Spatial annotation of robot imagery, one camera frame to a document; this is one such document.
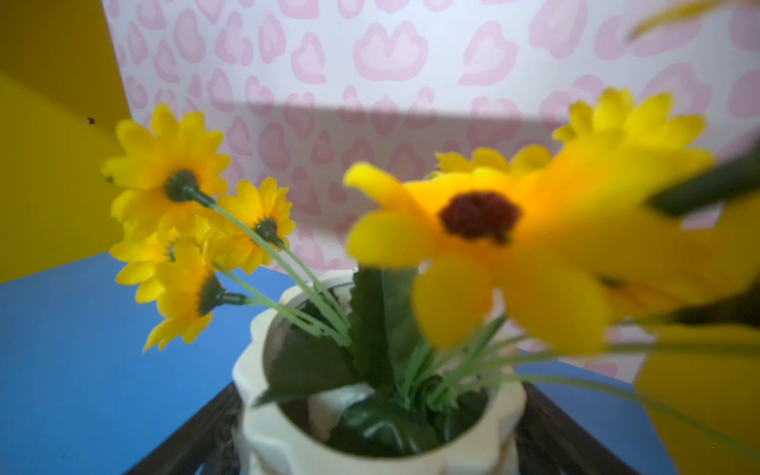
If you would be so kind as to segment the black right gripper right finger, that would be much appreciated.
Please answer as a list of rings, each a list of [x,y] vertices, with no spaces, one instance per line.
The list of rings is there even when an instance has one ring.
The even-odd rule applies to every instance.
[[[638,475],[540,389],[525,383],[516,429],[520,475]]]

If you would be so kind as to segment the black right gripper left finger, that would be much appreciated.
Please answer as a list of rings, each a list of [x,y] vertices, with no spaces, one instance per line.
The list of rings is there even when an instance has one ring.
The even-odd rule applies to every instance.
[[[234,442],[240,415],[241,397],[231,383],[126,474],[241,473]]]

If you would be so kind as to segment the shelf sunflower pot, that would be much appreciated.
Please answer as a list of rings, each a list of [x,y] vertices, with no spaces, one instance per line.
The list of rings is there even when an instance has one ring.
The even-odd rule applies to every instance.
[[[755,1],[661,1],[627,34]],[[227,135],[195,110],[117,124],[102,166],[120,284],[158,307],[147,350],[192,344],[225,306],[256,312],[234,380],[243,474],[520,474],[532,364],[634,354],[621,378],[696,429],[679,465],[759,470],[759,132],[724,154],[671,92],[571,103],[551,146],[439,150],[401,176],[346,166],[362,201],[348,266],[297,255],[290,190],[229,184]]]

